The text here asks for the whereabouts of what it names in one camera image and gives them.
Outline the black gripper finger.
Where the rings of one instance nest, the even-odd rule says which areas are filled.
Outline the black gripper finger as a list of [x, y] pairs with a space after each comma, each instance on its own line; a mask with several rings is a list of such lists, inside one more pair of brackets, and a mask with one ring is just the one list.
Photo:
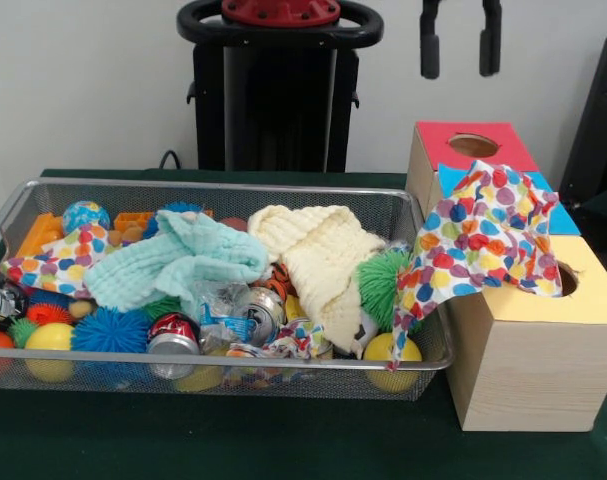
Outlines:
[[420, 68], [421, 76], [437, 79], [440, 74], [439, 37], [436, 33], [436, 19], [439, 0], [423, 0], [420, 15]]
[[480, 34], [479, 73], [493, 76], [500, 71], [501, 59], [501, 2], [483, 0], [485, 26]]

